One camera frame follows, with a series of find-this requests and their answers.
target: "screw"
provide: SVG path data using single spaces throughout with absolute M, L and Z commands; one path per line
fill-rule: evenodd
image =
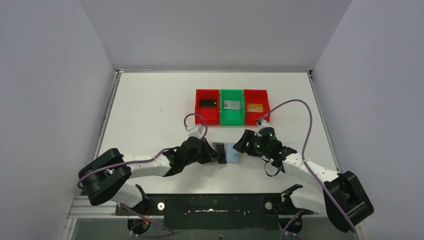
M 163 210 L 165 209 L 165 204 L 164 204 L 163 202 L 159 202 L 159 203 L 157 204 L 157 209 L 158 209 L 159 211 L 163 211 Z
M 271 210 L 271 209 L 273 209 L 273 204 L 268 201 L 268 202 L 265 203 L 265 208 L 268 209 L 268 210 Z

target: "gold card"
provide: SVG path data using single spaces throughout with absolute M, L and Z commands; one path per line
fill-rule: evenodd
M 262 104 L 259 104 L 259 103 L 248 103 L 247 111 L 251 113 L 263 113 L 264 107 Z

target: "black cable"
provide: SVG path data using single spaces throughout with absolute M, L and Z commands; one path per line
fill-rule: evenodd
M 269 161 L 267 161 L 267 162 L 265 162 L 265 165 L 263 165 L 263 169 L 265 169 L 265 174 L 268 176 L 268 177 L 275 177 L 275 176 L 277 176 L 277 174 L 279 174 L 280 173 L 280 170 L 277 170 L 277 172 L 274 174 L 274 175 L 271 175 L 271 174 L 269 174 L 268 172 L 267 172 L 267 169 L 266 169 L 266 166 L 267 166 L 267 164 L 269 164 L 270 162 Z

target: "red plastic container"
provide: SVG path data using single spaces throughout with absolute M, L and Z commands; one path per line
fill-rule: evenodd
M 270 111 L 270 103 L 268 102 L 267 90 L 245 89 L 244 107 L 246 109 L 244 124 L 255 126 L 256 119 L 259 119 Z M 270 116 L 267 116 L 265 120 L 269 122 Z
M 200 114 L 208 125 L 220 124 L 220 90 L 219 89 L 197 89 L 196 104 L 194 112 Z M 196 124 L 204 125 L 203 120 L 195 116 Z

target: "black joint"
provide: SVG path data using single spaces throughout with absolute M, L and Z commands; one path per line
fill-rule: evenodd
M 124 156 L 118 149 L 111 148 L 81 169 L 78 173 L 78 177 L 81 179 L 83 176 L 97 169 L 123 163 L 123 157 Z M 82 182 L 82 187 L 91 205 L 97 206 L 109 201 L 131 176 L 131 168 L 126 165 L 114 167 L 112 170 L 112 174 L 101 171 L 87 177 L 87 179 Z
M 325 187 L 340 205 L 353 225 L 357 225 L 374 213 L 374 207 L 359 182 L 358 177 L 350 171 L 339 173 L 338 178 L 326 181 Z M 331 199 L 324 194 L 328 219 L 340 231 L 346 233 L 350 226 Z

